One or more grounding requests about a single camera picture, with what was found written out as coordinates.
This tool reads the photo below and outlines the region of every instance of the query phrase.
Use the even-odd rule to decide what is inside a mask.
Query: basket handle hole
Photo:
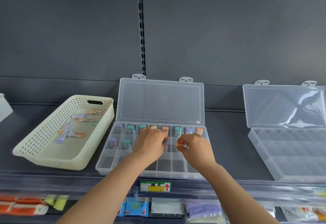
[[[89,104],[103,105],[103,102],[101,102],[99,100],[88,100],[87,102]]]

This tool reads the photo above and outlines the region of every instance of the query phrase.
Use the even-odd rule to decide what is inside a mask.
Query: plastic clasp
[[[181,77],[179,78],[179,82],[193,82],[194,79],[192,79],[191,77]]]
[[[316,86],[317,81],[304,81],[301,86]]]
[[[143,74],[133,74],[132,79],[143,79],[145,80],[146,79],[146,76],[144,76]]]
[[[268,85],[270,81],[268,80],[258,80],[255,82],[255,85]]]

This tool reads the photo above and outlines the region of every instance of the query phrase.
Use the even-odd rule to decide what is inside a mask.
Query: person
[[[134,151],[72,206],[57,224],[113,223],[139,174],[163,154],[163,141],[166,139],[167,132],[157,129],[156,126],[143,128]],[[182,135],[175,146],[190,166],[213,187],[231,224],[279,223],[215,162],[210,142],[201,135]]]

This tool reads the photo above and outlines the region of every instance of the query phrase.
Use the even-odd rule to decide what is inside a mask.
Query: blue snack packet
[[[126,202],[124,216],[148,217],[148,202]]]
[[[123,216],[123,214],[124,214],[124,206],[125,206],[125,202],[122,203],[121,208],[120,208],[117,216]]]

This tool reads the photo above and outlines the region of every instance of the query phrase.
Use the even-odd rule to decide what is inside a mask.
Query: white basket
[[[90,104],[100,101],[103,104]],[[57,131],[71,115],[85,109],[105,110],[100,122],[86,143],[56,144]],[[39,124],[13,150],[16,156],[25,157],[34,164],[47,167],[82,170],[92,158],[97,146],[114,118],[113,99],[87,95],[74,95],[60,105],[50,116]]]
[[[0,94],[0,122],[12,113],[12,108],[6,101],[4,94]]]

